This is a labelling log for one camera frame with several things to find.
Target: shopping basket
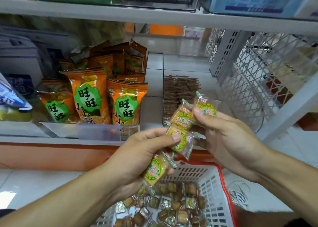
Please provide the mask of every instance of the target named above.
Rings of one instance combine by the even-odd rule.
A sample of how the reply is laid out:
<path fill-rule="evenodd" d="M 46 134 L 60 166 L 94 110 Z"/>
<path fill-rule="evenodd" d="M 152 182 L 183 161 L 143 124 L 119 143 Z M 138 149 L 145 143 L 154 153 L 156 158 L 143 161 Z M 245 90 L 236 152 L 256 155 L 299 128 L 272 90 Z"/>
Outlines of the shopping basket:
<path fill-rule="evenodd" d="M 163 181 L 194 181 L 200 193 L 205 197 L 204 215 L 211 227 L 239 227 L 236 223 L 236 211 L 225 187 L 222 171 L 213 162 L 177 161 L 172 175 L 163 177 Z M 92 227 L 113 227 L 116 221 L 115 205 L 111 206 Z"/>

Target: stacked brown snack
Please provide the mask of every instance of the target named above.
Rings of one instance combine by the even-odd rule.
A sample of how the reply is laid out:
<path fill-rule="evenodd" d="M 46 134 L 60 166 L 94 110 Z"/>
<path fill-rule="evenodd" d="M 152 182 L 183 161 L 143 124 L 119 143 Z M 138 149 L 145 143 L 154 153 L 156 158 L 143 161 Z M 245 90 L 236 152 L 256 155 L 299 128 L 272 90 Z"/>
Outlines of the stacked brown snack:
<path fill-rule="evenodd" d="M 163 121 L 168 121 L 185 99 L 193 104 L 200 89 L 199 79 L 188 76 L 165 76 L 163 80 Z"/>
<path fill-rule="evenodd" d="M 137 194 L 118 202 L 115 227 L 207 226 L 205 198 L 196 183 L 160 182 L 156 186 L 151 196 L 142 187 Z"/>

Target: white metal shelf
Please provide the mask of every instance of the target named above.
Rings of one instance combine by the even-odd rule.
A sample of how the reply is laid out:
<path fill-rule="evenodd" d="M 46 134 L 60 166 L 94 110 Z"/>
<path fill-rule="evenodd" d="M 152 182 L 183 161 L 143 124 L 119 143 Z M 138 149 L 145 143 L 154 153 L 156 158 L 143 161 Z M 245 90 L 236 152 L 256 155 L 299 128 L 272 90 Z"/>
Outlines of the white metal shelf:
<path fill-rule="evenodd" d="M 0 13 L 318 35 L 313 21 L 32 0 L 0 0 Z"/>

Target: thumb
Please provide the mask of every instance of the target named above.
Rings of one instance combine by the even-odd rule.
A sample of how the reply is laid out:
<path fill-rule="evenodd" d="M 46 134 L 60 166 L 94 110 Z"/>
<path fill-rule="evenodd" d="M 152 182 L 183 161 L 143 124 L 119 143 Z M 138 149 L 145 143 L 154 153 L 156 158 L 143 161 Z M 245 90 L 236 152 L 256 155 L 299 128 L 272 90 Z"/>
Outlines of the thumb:
<path fill-rule="evenodd" d="M 152 139 L 144 140 L 144 147 L 146 148 L 146 151 L 155 154 L 158 150 L 176 145 L 178 142 L 181 141 L 181 135 L 175 134 L 175 135 L 163 135 L 160 137 L 154 137 Z"/>
<path fill-rule="evenodd" d="M 197 117 L 201 124 L 205 125 L 210 129 L 218 130 L 222 133 L 225 133 L 226 130 L 229 129 L 229 126 L 232 124 L 231 121 L 228 121 L 224 118 L 219 118 L 216 116 L 205 114 L 202 110 L 198 108 L 194 109 L 194 115 Z"/>

